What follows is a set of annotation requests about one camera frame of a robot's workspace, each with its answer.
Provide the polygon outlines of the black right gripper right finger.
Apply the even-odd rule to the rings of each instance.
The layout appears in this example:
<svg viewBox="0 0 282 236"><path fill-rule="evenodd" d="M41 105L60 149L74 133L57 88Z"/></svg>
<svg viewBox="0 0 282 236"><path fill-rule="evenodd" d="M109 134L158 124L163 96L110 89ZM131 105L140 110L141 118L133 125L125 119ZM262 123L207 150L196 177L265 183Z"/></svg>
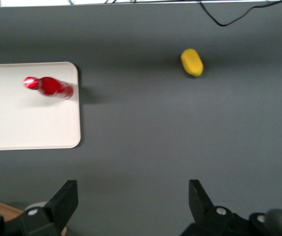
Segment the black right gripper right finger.
<svg viewBox="0 0 282 236"><path fill-rule="evenodd" d="M197 179L189 181L188 203L194 218L183 236L250 236L249 221L223 206L215 206Z"/></svg>

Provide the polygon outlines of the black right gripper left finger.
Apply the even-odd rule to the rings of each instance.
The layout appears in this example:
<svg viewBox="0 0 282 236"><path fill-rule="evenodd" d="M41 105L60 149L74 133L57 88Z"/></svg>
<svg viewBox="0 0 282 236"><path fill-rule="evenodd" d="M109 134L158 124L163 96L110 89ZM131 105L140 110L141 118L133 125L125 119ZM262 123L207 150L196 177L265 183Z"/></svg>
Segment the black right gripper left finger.
<svg viewBox="0 0 282 236"><path fill-rule="evenodd" d="M60 236L78 206L76 180L68 180L43 206L30 206L5 223L6 236Z"/></svg>

